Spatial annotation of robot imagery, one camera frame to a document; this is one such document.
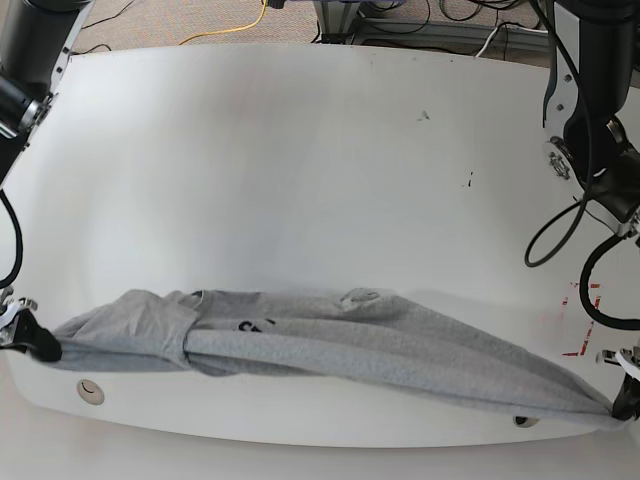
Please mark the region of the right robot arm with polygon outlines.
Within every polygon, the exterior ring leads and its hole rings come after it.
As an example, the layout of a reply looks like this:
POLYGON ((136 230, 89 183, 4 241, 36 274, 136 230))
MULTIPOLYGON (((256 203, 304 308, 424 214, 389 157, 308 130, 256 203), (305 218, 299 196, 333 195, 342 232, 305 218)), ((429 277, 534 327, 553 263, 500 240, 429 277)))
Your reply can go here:
MULTIPOLYGON (((55 90, 72 56, 72 48, 94 3, 92 1, 17 0, 8 5, 1 28, 1 179, 29 146, 29 140, 51 109, 55 90)), ((15 256, 1 279, 1 348, 28 354, 43 363, 62 357, 58 340, 34 315, 37 304, 15 299, 13 283, 24 256, 23 235, 7 195, 1 207, 15 234, 15 256)))

